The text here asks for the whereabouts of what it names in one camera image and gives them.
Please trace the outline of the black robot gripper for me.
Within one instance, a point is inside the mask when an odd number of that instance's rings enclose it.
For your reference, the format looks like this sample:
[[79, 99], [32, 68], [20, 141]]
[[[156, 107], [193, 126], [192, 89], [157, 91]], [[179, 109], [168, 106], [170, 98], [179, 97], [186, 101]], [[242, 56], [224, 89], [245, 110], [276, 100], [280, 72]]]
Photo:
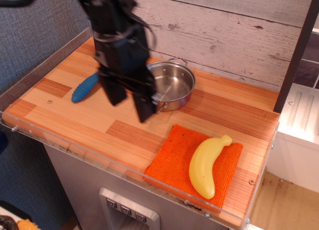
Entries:
[[139, 120], [144, 123], [156, 113], [152, 99], [156, 87], [146, 66], [148, 24], [133, 14], [136, 5], [135, 0], [85, 0], [102, 87], [113, 106], [126, 99], [127, 90], [133, 92]]

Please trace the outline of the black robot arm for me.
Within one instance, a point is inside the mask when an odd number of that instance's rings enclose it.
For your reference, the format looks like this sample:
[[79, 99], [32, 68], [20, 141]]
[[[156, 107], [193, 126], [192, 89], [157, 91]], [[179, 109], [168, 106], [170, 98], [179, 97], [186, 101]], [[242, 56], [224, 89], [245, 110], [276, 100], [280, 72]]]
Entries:
[[156, 112], [155, 79], [147, 68], [148, 24], [133, 14], [135, 0], [79, 0], [92, 28], [99, 81], [115, 106], [133, 99], [140, 122]]

